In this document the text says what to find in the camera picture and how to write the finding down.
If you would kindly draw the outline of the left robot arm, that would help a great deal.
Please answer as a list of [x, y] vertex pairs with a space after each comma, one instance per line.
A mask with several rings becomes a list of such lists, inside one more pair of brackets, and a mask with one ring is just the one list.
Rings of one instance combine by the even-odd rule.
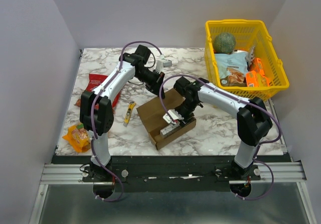
[[[151, 71], [146, 63], [151, 50], [143, 44], [155, 47], [160, 56], [156, 69]], [[91, 162], [96, 165], [94, 176], [100, 181], [106, 181], [115, 176], [108, 165], [111, 155], [108, 149], [108, 132], [114, 122], [113, 101], [122, 88], [134, 77], [143, 82], [147, 90], [161, 100], [165, 98], [162, 86], [165, 74], [162, 72], [166, 59], [155, 44], [148, 41], [134, 41], [126, 44], [121, 50], [119, 62], [112, 73], [92, 91], [84, 91], [81, 95], [80, 122], [91, 137]]]

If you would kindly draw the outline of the brown cardboard express box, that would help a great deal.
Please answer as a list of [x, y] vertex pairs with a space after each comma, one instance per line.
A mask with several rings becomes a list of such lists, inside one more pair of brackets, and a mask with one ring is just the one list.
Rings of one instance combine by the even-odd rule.
[[186, 126], [179, 127], [176, 132], [167, 137], [163, 137], [161, 135], [161, 129], [168, 126], [168, 123], [163, 119], [165, 111], [158, 97], [155, 97], [138, 107], [137, 112], [146, 131], [148, 132], [150, 141], [157, 150], [165, 147], [196, 126], [196, 119], [192, 118], [192, 121]]

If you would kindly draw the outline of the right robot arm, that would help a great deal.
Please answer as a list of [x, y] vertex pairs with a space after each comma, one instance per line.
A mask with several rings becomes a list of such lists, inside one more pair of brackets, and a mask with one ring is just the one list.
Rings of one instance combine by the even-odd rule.
[[163, 119], [174, 128], [186, 125], [194, 116], [196, 106], [201, 106], [202, 103], [214, 105], [236, 119], [241, 143], [231, 164], [231, 175], [238, 180], [247, 176], [261, 139], [272, 128], [271, 117], [263, 100], [234, 95], [202, 78], [191, 82], [181, 76], [175, 82], [174, 89], [184, 101], [175, 109], [166, 110], [163, 115]]

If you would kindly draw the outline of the white geometric patterned box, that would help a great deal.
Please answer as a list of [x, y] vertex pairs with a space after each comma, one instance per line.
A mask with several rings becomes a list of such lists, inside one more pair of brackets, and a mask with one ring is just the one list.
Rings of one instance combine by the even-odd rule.
[[166, 131], [164, 127], [163, 129], [160, 130], [160, 135], [162, 138], [167, 138], [168, 136], [170, 136], [171, 134], [175, 133], [178, 130], [179, 129], [176, 129], [175, 131]]

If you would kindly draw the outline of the yellow utility knife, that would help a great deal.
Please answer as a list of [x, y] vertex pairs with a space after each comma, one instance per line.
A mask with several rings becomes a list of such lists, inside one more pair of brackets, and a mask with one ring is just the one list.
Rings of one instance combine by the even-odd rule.
[[127, 111], [125, 114], [125, 118], [124, 118], [124, 122], [123, 122], [123, 125], [125, 127], [128, 125], [128, 123], [130, 121], [130, 117], [131, 117], [132, 111], [135, 108], [135, 106], [136, 106], [136, 103], [134, 101], [130, 102], [128, 105], [128, 108], [127, 108]]

